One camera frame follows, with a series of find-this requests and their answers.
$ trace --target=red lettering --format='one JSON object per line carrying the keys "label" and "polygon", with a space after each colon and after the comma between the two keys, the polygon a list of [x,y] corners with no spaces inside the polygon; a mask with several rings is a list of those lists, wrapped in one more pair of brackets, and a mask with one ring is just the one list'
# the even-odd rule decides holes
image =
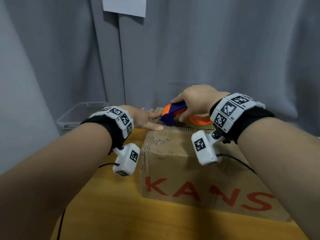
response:
{"label": "red lettering", "polygon": [[173,196],[178,197],[181,194],[193,196],[195,200],[201,201],[200,196],[198,195],[196,189],[194,188],[191,182],[186,182]]}
{"label": "red lettering", "polygon": [[151,188],[153,188],[156,192],[158,192],[159,194],[163,195],[163,196],[167,196],[167,194],[165,192],[163,192],[161,189],[159,189],[157,187],[158,184],[163,183],[164,181],[166,181],[167,178],[159,178],[157,181],[154,181],[153,183],[151,183],[151,179],[150,176],[146,177],[146,190],[148,192],[151,191]]}
{"label": "red lettering", "polygon": [[220,195],[220,196],[222,196],[222,200],[223,200],[224,202],[226,202],[228,206],[231,206],[231,207],[233,207],[233,206],[235,205],[235,203],[236,203],[236,201],[237,201],[237,199],[238,199],[238,196],[239,196],[239,194],[240,194],[240,191],[241,191],[240,189],[235,188],[235,189],[232,191],[230,198],[228,198],[228,197],[227,197],[224,193],[222,193],[221,190],[220,190],[217,186],[215,186],[215,185],[211,185],[211,186],[210,186],[210,189],[209,189],[209,193],[212,193],[212,194],[214,194],[214,195]]}
{"label": "red lettering", "polygon": [[247,209],[247,210],[258,211],[258,212],[268,211],[268,210],[272,209],[272,206],[269,203],[257,199],[256,198],[257,196],[265,196],[265,197],[268,197],[270,199],[274,199],[275,198],[274,195],[269,194],[269,193],[263,193],[263,192],[249,193],[247,195],[248,200],[250,200],[250,201],[252,201],[254,203],[257,203],[259,205],[262,205],[262,207],[261,208],[256,208],[256,207],[248,206],[246,204],[241,205],[241,207],[243,207],[244,209]]}

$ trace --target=forearm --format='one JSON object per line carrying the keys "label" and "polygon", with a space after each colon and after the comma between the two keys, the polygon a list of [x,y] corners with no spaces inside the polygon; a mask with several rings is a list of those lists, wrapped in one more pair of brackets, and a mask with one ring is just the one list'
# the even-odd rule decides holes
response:
{"label": "forearm", "polygon": [[238,146],[258,176],[310,239],[320,230],[320,140],[288,123],[264,118]]}
{"label": "forearm", "polygon": [[19,236],[28,222],[30,234],[34,227],[40,235],[41,227],[46,228],[43,234],[48,234],[47,227],[54,227],[63,209],[94,175],[111,144],[105,128],[86,123],[2,174],[1,232],[15,231]]}

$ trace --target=hand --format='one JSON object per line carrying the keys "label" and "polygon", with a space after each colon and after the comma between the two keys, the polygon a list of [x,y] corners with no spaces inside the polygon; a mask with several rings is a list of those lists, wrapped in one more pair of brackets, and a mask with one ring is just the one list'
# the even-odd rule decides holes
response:
{"label": "hand", "polygon": [[188,109],[179,118],[181,122],[191,115],[202,115],[210,112],[211,107],[229,92],[219,92],[209,85],[194,85],[186,88],[171,103],[185,101]]}
{"label": "hand", "polygon": [[162,131],[163,125],[152,123],[149,119],[155,119],[161,116],[161,113],[153,113],[153,109],[148,111],[138,109],[129,105],[121,105],[120,108],[128,111],[134,122],[134,127],[138,129],[146,128],[152,131]]}

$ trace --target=yellow table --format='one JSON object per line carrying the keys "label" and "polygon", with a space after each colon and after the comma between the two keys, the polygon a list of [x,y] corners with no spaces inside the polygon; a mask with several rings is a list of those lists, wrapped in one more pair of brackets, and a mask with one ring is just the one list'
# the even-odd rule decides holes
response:
{"label": "yellow table", "polygon": [[[142,146],[147,130],[134,129],[126,141]],[[114,162],[114,153],[103,163]],[[58,225],[52,240],[57,238]],[[307,240],[295,223],[275,222],[142,198],[139,167],[119,177],[105,166],[66,209],[60,240],[72,239],[221,239]]]}

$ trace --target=plastic storage bin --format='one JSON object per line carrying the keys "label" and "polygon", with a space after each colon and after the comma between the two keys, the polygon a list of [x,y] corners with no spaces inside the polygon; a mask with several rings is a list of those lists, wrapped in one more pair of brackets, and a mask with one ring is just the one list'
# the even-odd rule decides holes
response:
{"label": "plastic storage bin", "polygon": [[84,102],[78,103],[73,108],[64,113],[57,120],[57,124],[64,132],[68,132],[80,125],[94,112],[108,106],[108,102]]}

